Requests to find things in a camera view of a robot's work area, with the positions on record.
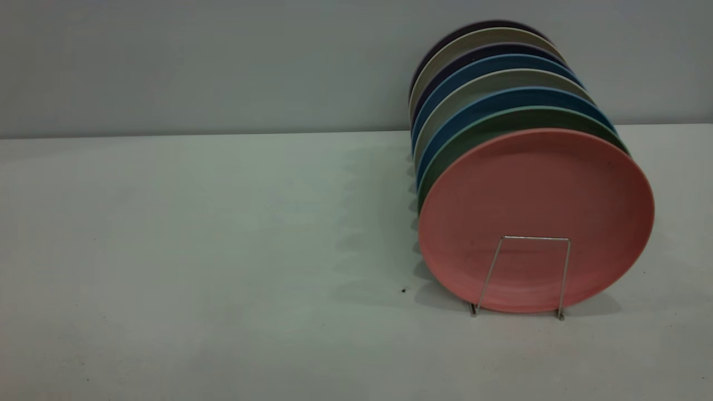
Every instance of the plate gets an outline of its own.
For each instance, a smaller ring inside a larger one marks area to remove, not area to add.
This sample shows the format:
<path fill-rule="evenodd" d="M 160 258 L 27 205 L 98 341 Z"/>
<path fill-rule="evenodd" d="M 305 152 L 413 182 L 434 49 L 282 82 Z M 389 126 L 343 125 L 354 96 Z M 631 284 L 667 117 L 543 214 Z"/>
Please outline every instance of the plate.
<path fill-rule="evenodd" d="M 441 82 L 424 101 L 423 107 L 419 109 L 418 116 L 416 117 L 416 120 L 411 128 L 411 153 L 414 152 L 414 147 L 416 146 L 416 133 L 419 132 L 415 128 L 419 127 L 420 130 L 420 125 L 426 122 L 426 119 L 431 115 L 431 112 L 449 94 L 479 76 L 511 68 L 531 68 L 549 71 L 579 83 L 577 77 L 572 73 L 572 71 L 569 71 L 561 65 L 542 57 L 523 54 L 503 54 L 476 61 L 450 75 L 445 81 Z"/>
<path fill-rule="evenodd" d="M 452 41 L 456 40 L 457 38 L 460 38 L 463 35 L 467 35 L 471 32 L 480 31 L 481 29 L 487 29 L 487 28 L 522 29 L 523 31 L 531 32 L 531 33 L 541 37 L 542 39 L 545 39 L 546 41 L 552 43 L 552 41 L 550 39 L 548 39 L 547 36 L 543 35 L 537 29 L 534 29 L 533 27 L 527 26 L 525 24 L 521 24 L 519 22 L 506 21 L 506 20 L 490 20 L 490 21 L 480 21 L 480 22 L 476 22 L 474 24 L 466 25 L 463 28 L 456 29 L 455 31 L 446 35 L 437 44 L 435 44 L 433 47 L 431 47 L 429 49 L 428 53 L 426 53 L 426 55 L 421 59 L 419 66 L 416 67 L 414 76 L 411 78 L 411 85 L 409 86 L 409 95 L 411 95 L 411 91 L 413 91 L 413 89 L 414 89 L 414 82 L 416 82 L 416 78 L 421 73 L 421 70 L 424 69 L 424 66 L 426 65 L 426 63 L 428 63 L 429 60 L 432 59 L 436 53 L 438 53 L 438 51 L 440 51 L 447 44 L 451 43 Z"/>
<path fill-rule="evenodd" d="M 537 86 L 499 91 L 461 109 L 436 130 L 431 138 L 427 138 L 425 135 L 419 138 L 419 143 L 424 144 L 424 149 L 423 152 L 419 152 L 419 148 L 416 148 L 414 153 L 416 186 L 418 187 L 418 183 L 421 182 L 424 170 L 436 152 L 463 128 L 489 114 L 523 106 L 554 106 L 579 111 L 601 122 L 616 133 L 614 126 L 597 106 L 569 92 Z"/>
<path fill-rule="evenodd" d="M 560 89 L 594 104 L 594 101 L 584 88 L 577 85 L 574 81 L 557 75 L 556 73 L 531 68 L 513 68 L 489 73 L 484 76 L 479 76 L 451 92 L 431 112 L 426 122 L 421 125 L 420 130 L 418 124 L 414 126 L 414 131 L 416 132 L 415 156 L 417 158 L 421 157 L 421 152 L 423 152 L 426 145 L 424 142 L 425 138 L 432 138 L 439 127 L 468 104 L 495 92 L 523 86 L 542 86 Z"/>
<path fill-rule="evenodd" d="M 482 143 L 448 167 L 426 197 L 419 243 L 436 279 L 477 303 L 503 235 L 569 238 L 567 307 L 624 275 L 653 222 L 651 187 L 631 157 L 587 133 L 538 128 Z M 566 249 L 504 240 L 481 306 L 556 310 Z"/>
<path fill-rule="evenodd" d="M 604 139 L 622 151 L 629 150 L 614 132 L 585 114 L 566 108 L 536 106 L 517 107 L 482 118 L 449 139 L 424 169 L 419 183 L 419 213 L 438 177 L 459 157 L 485 141 L 498 136 L 532 128 L 567 128 Z"/>
<path fill-rule="evenodd" d="M 537 46 L 531 46 L 528 44 L 491 44 L 469 51 L 468 53 L 453 60 L 447 66 L 443 67 L 438 73 L 436 73 L 433 79 L 431 79 L 426 85 L 426 88 L 421 92 L 419 98 L 415 100 L 413 107 L 409 106 L 409 112 L 411 112 L 410 121 L 413 121 L 413 119 L 419 114 L 419 110 L 421 110 L 421 107 L 423 106 L 426 99 L 431 95 L 431 93 L 433 93 L 443 81 L 448 79 L 449 76 L 453 75 L 461 68 L 466 67 L 467 65 L 472 64 L 476 61 L 483 60 L 492 56 L 503 56 L 506 54 L 525 54 L 529 56 L 537 56 L 552 61 L 553 63 L 557 63 L 568 70 L 568 75 L 572 76 L 573 81 L 576 81 L 578 84 L 581 85 L 581 82 L 577 80 L 574 73 L 571 72 L 567 64 L 565 64 L 564 61 L 560 60 L 557 56 L 550 53 L 549 51 L 545 51 L 538 48 Z M 512 68 L 518 67 L 526 68 L 527 66 L 514 66 Z"/>
<path fill-rule="evenodd" d="M 459 56 L 462 56 L 463 54 L 481 46 L 510 42 L 537 46 L 542 50 L 546 50 L 554 54 L 560 60 L 565 59 L 550 42 L 531 32 L 514 28 L 481 29 L 480 31 L 463 35 L 445 45 L 430 60 L 428 60 L 428 62 L 426 62 L 424 69 L 421 70 L 421 73 L 418 77 L 416 77 L 416 81 L 414 82 L 414 89 L 409 97 L 409 105 L 419 98 L 423 89 L 426 87 L 428 82 L 433 79 L 436 73 L 453 60 L 457 59 Z"/>

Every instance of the green plate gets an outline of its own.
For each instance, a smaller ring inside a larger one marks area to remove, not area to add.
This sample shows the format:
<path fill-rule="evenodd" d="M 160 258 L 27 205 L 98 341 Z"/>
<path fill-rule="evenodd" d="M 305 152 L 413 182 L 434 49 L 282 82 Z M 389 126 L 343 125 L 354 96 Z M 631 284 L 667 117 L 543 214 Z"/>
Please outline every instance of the green plate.
<path fill-rule="evenodd" d="M 438 177 L 465 152 L 497 136 L 530 128 L 567 128 L 586 132 L 629 154 L 629 150 L 612 130 L 577 111 L 549 106 L 510 108 L 472 123 L 441 147 L 427 165 L 418 185 L 419 213 Z"/>

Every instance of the metal wire holder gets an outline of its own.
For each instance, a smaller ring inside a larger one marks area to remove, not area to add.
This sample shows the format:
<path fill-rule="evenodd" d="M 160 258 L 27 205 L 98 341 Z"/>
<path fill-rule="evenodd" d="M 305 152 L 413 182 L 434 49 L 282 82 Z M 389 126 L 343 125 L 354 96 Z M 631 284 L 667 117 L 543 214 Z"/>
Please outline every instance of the metal wire holder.
<path fill-rule="evenodd" d="M 495 268 L 495 262 L 498 259 L 498 254 L 500 254 L 500 248 L 504 240 L 549 240 L 549 241 L 566 241 L 567 242 L 567 255 L 565 256 L 565 269 L 562 274 L 562 288 L 560 289 L 560 304 L 557 308 L 557 319 L 564 320 L 565 314 L 562 309 L 562 301 L 565 297 L 565 280 L 567 279 L 567 267 L 570 262 L 570 248 L 572 247 L 572 241 L 569 238 L 559 238 L 559 237 L 523 237 L 520 235 L 503 235 L 498 242 L 498 247 L 495 249 L 495 255 L 493 256 L 493 262 L 491 263 L 491 268 L 488 270 L 488 275 L 486 276 L 486 281 L 483 284 L 483 290 L 481 291 L 481 297 L 478 300 L 478 304 L 474 305 L 469 303 L 471 307 L 471 316 L 477 316 L 481 311 L 481 304 L 483 303 L 483 298 L 486 295 L 486 289 L 488 289 L 488 282 L 490 281 L 490 276 Z"/>

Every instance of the white table surface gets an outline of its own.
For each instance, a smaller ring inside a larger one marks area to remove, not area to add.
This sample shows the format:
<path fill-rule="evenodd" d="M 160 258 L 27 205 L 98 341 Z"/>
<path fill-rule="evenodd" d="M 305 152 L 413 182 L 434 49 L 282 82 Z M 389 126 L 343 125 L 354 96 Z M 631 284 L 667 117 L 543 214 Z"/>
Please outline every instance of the white table surface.
<path fill-rule="evenodd" d="M 434 281 L 403 131 L 0 141 L 0 400 L 710 400 L 713 126 L 619 129 L 654 231 L 564 322 Z"/>

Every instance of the gray wall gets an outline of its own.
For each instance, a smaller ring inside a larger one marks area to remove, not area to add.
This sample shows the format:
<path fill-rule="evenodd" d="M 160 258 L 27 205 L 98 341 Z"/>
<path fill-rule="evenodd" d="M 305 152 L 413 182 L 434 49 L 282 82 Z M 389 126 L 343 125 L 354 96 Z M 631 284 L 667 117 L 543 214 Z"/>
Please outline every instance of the gray wall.
<path fill-rule="evenodd" d="M 713 120 L 707 0 L 2 0 L 0 136 L 405 129 L 413 69 L 531 24 L 615 123 Z"/>

